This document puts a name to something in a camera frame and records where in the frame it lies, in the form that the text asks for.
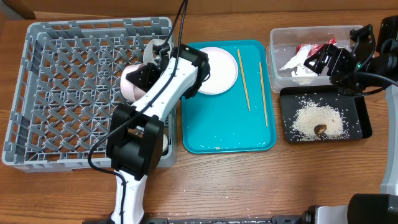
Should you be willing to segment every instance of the plastic bin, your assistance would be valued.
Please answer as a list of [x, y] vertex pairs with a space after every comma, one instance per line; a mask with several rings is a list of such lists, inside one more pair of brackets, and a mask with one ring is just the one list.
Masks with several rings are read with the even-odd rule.
[[271, 89], [279, 93], [285, 87], [331, 85], [326, 70], [318, 77], [292, 77], [295, 69], [280, 71], [295, 54], [300, 44], [325, 44], [336, 39], [337, 47], [350, 50], [349, 31], [362, 26], [323, 26], [278, 28], [271, 31], [270, 45], [267, 47], [267, 66]]
[[[125, 66], [142, 62], [152, 39], [165, 39], [166, 17], [36, 22], [29, 26], [2, 161], [26, 172], [87, 168], [90, 145], [109, 131]], [[165, 122], [168, 153], [158, 167], [177, 161], [175, 108]], [[93, 163], [110, 167], [104, 142]]]

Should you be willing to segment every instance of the black tray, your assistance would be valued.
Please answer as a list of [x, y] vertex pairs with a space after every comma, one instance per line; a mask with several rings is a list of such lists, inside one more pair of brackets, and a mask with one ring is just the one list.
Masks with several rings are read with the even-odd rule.
[[282, 126], [284, 127], [285, 139], [287, 142], [309, 142], [300, 141], [298, 131], [293, 131], [293, 124], [296, 111], [303, 107], [300, 100], [312, 100], [316, 103], [337, 108], [345, 112], [344, 130], [347, 130], [348, 137], [338, 140], [314, 140], [314, 141], [342, 141], [364, 139], [372, 136], [372, 127], [366, 109], [363, 96], [343, 96], [338, 94], [338, 89], [333, 86], [305, 86], [288, 87], [280, 91], [280, 110], [282, 114]]

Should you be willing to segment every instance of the red wrapper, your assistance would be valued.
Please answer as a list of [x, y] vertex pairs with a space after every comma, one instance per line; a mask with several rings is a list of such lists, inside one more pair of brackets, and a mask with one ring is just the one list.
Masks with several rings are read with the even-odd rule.
[[[333, 45], [335, 45], [335, 44], [336, 44], [336, 39], [334, 39], [334, 38], [330, 39], [330, 40], [327, 42], [327, 44], [333, 44]], [[296, 54], [297, 54], [297, 52], [299, 52], [299, 50], [300, 50], [303, 46], [307, 46], [307, 45], [309, 45], [309, 44], [300, 44], [299, 46], [297, 46], [297, 48], [296, 48]], [[323, 46], [322, 44], [311, 44], [311, 45], [313, 46], [313, 49], [308, 53], [308, 56], [307, 56], [307, 57], [310, 57], [310, 56], [314, 55], [315, 53], [317, 53], [318, 50]]]

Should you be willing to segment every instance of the wooden chopstick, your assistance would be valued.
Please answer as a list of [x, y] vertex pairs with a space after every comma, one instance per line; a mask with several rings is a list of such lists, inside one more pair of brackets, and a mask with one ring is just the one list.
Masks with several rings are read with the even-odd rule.
[[264, 82], [262, 79], [262, 67], [260, 62], [260, 77], [261, 77], [261, 88], [262, 88], [262, 102], [264, 103], [264, 113], [266, 114], [266, 125], [268, 127], [268, 115], [267, 115], [267, 104], [266, 104], [266, 94], [264, 93]]
[[250, 102], [249, 102], [248, 89], [246, 88], [246, 80], [244, 79], [243, 65], [242, 65], [242, 59], [241, 59], [241, 52], [239, 51], [239, 49], [238, 49], [238, 57], [239, 57], [239, 64], [241, 65], [244, 93], [246, 94], [246, 101], [248, 102], [248, 108], [249, 108], [249, 111], [250, 111]]

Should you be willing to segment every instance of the white plate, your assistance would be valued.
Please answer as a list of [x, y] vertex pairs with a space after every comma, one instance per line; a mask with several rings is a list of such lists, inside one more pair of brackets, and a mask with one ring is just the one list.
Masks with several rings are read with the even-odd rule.
[[218, 47], [205, 47], [200, 50], [208, 55], [210, 78], [201, 84], [199, 92], [215, 95], [229, 90], [238, 77], [238, 64], [235, 58]]

